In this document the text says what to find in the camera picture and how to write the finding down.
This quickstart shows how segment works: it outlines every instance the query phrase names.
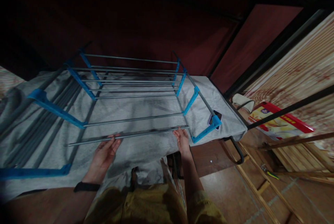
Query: black watch strap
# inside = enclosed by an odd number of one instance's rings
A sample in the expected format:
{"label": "black watch strap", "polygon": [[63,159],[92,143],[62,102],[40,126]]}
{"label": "black watch strap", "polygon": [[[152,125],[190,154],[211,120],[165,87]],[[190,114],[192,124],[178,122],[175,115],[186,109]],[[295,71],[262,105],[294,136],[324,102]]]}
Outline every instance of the black watch strap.
{"label": "black watch strap", "polygon": [[79,192],[79,191],[93,191],[97,192],[98,189],[100,188],[100,184],[91,184],[91,183],[84,183],[84,182],[79,182],[76,187],[74,188],[73,192]]}

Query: phone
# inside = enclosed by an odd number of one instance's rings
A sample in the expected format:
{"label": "phone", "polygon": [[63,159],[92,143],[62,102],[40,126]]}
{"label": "phone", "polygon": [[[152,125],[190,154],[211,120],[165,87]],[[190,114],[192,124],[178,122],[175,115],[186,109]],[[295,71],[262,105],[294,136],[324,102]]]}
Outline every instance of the phone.
{"label": "phone", "polygon": [[[219,118],[220,120],[222,119],[222,114],[221,114],[221,113],[217,112],[216,110],[214,110],[213,112],[218,116],[218,118]],[[209,119],[208,124],[209,124],[209,125],[212,124],[212,115],[210,116],[210,119]]]}

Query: wooden plank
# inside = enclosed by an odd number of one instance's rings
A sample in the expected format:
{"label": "wooden plank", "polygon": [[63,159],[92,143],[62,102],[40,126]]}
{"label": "wooden plank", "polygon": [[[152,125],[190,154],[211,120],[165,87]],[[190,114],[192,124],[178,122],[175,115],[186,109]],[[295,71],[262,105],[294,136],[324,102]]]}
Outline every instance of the wooden plank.
{"label": "wooden plank", "polygon": [[289,161],[282,155],[281,149],[273,149],[274,154],[277,156],[277,158],[281,161],[283,166],[288,170],[289,172],[296,171],[289,163]]}
{"label": "wooden plank", "polygon": [[296,148],[296,146],[287,147],[295,155],[295,157],[300,161],[300,163],[306,167],[306,171],[313,170],[314,166],[301,154],[301,152]]}
{"label": "wooden plank", "polygon": [[324,168],[320,161],[304,145],[299,144],[295,145],[295,147],[312,164],[315,169],[321,170]]}
{"label": "wooden plank", "polygon": [[275,223],[275,224],[280,224],[280,222],[278,221],[278,219],[276,218],[275,214],[273,213],[273,211],[270,209],[270,207],[267,205],[267,203],[265,202],[265,200],[263,199],[263,197],[261,196],[261,194],[257,191],[256,187],[254,186],[254,184],[251,182],[250,178],[247,176],[246,172],[242,169],[241,165],[237,165],[236,166],[238,171],[240,172],[240,174],[242,175],[242,177],[244,178],[244,180],[247,182],[248,186],[250,187],[250,189],[253,191],[253,193],[257,196],[258,200],[260,201],[260,203],[262,204],[263,208],[266,210],[266,212],[268,213],[270,219]]}
{"label": "wooden plank", "polygon": [[304,146],[325,166],[329,171],[334,172],[334,163],[324,155],[313,143],[306,143]]}
{"label": "wooden plank", "polygon": [[257,191],[259,192],[259,194],[262,194],[267,189],[268,186],[270,186],[270,182],[265,180]]}
{"label": "wooden plank", "polygon": [[281,150],[283,150],[287,156],[292,160],[293,164],[296,165],[298,168],[297,171],[306,171],[306,167],[298,160],[298,158],[294,155],[294,153],[290,150],[289,147],[280,147]]}
{"label": "wooden plank", "polygon": [[283,203],[286,205],[286,207],[299,219],[301,223],[304,223],[303,219],[300,217],[300,215],[297,213],[297,211],[293,208],[293,206],[287,202],[287,200],[284,198],[284,196],[281,194],[281,192],[278,190],[278,188],[275,186],[275,184],[272,183],[271,177],[268,176],[262,168],[256,163],[255,159],[247,152],[247,149],[240,143],[241,147],[245,150],[245,152],[249,155],[250,160],[253,162],[255,167],[260,171],[262,176],[267,179],[267,181],[270,183],[271,188],[275,191],[275,193],[278,195],[278,197],[283,201]]}
{"label": "wooden plank", "polygon": [[284,143],[268,146],[268,147],[261,147],[259,149],[261,150],[270,150],[270,149],[275,149],[279,147],[285,147],[285,146],[291,146],[291,145],[296,145],[296,144],[301,144],[301,143],[307,143],[307,142],[313,142],[313,141],[319,141],[323,139],[328,139],[334,137],[334,132],[327,133],[327,134],[322,134],[322,135],[317,135],[317,136],[312,136],[308,138],[303,138],[303,139],[298,139],[298,136],[291,137],[291,140],[288,140]]}
{"label": "wooden plank", "polygon": [[287,175],[292,177],[328,177],[334,178],[334,173],[322,172],[275,172],[275,175]]}

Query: dark wall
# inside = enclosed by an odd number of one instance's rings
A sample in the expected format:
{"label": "dark wall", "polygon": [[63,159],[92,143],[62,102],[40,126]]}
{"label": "dark wall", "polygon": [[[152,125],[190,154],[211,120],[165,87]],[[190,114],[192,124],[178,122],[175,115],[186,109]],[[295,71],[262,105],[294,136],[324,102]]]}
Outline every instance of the dark wall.
{"label": "dark wall", "polygon": [[175,60],[175,50],[190,74],[208,75],[237,24],[222,14],[247,7],[245,0],[12,0],[6,18],[53,69],[92,40],[87,52],[102,55]]}
{"label": "dark wall", "polygon": [[226,92],[302,10],[300,7],[256,5],[211,76]]}

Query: blue plastic joint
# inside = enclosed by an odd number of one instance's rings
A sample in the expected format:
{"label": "blue plastic joint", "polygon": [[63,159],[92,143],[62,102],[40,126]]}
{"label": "blue plastic joint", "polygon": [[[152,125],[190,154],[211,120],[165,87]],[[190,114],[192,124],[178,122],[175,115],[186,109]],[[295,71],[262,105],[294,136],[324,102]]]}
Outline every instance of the blue plastic joint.
{"label": "blue plastic joint", "polygon": [[181,83],[180,83],[180,85],[178,86],[178,90],[177,90],[177,92],[176,92],[176,97],[178,97],[178,95],[179,95],[180,92],[181,92],[181,88],[182,88],[182,85],[183,85],[183,83],[184,83],[184,80],[185,80],[185,77],[186,77],[186,76],[187,76],[187,73],[184,72],[184,74],[182,75]]}
{"label": "blue plastic joint", "polygon": [[53,114],[63,118],[64,120],[67,120],[68,122],[72,123],[73,125],[84,129],[84,125],[87,124],[87,122],[81,122],[74,116],[70,115],[68,112],[62,110],[60,107],[57,105],[51,103],[47,97],[46,97],[46,92],[42,89],[35,89],[29,96],[28,98],[34,99],[35,103],[46,110],[52,112]]}
{"label": "blue plastic joint", "polygon": [[178,62],[177,62],[177,65],[176,65],[176,70],[175,70],[175,73],[177,73],[178,72],[178,69],[180,68],[180,60],[178,60]]}
{"label": "blue plastic joint", "polygon": [[75,80],[79,83],[79,85],[86,91],[86,93],[92,98],[92,100],[96,101],[95,95],[89,90],[88,86],[81,80],[80,75],[76,70],[73,70],[73,63],[71,60],[68,60],[64,63],[66,65],[67,70],[70,74],[75,78]]}
{"label": "blue plastic joint", "polygon": [[[86,64],[86,66],[87,66],[88,68],[92,68],[92,66],[91,66],[91,64],[90,64],[90,62],[89,62],[89,60],[87,59],[87,57],[86,57],[86,55],[85,55],[85,50],[84,50],[83,48],[79,48],[79,52],[80,52],[80,56],[81,56],[81,58],[83,59],[83,61],[84,61],[85,64]],[[95,72],[94,70],[91,70],[90,72],[92,73],[92,75],[93,75],[93,77],[95,78],[95,80],[99,80],[99,79],[100,79],[99,77],[97,77],[97,74],[96,74],[96,72]]]}
{"label": "blue plastic joint", "polygon": [[210,133],[212,130],[214,130],[216,127],[220,126],[222,122],[218,118],[218,116],[213,116],[212,117],[212,124],[208,126],[203,132],[201,132],[198,136],[192,137],[192,142],[196,143],[200,139],[202,139],[204,136],[206,136],[208,133]]}
{"label": "blue plastic joint", "polygon": [[66,164],[61,169],[1,168],[0,181],[6,181],[10,179],[65,176],[69,174],[71,166],[72,164]]}
{"label": "blue plastic joint", "polygon": [[185,110],[183,111],[183,115],[186,115],[189,111],[191,105],[194,103],[196,97],[198,96],[199,88],[196,86],[194,87],[194,94],[192,95],[190,101],[188,102],[188,105],[186,106]]}

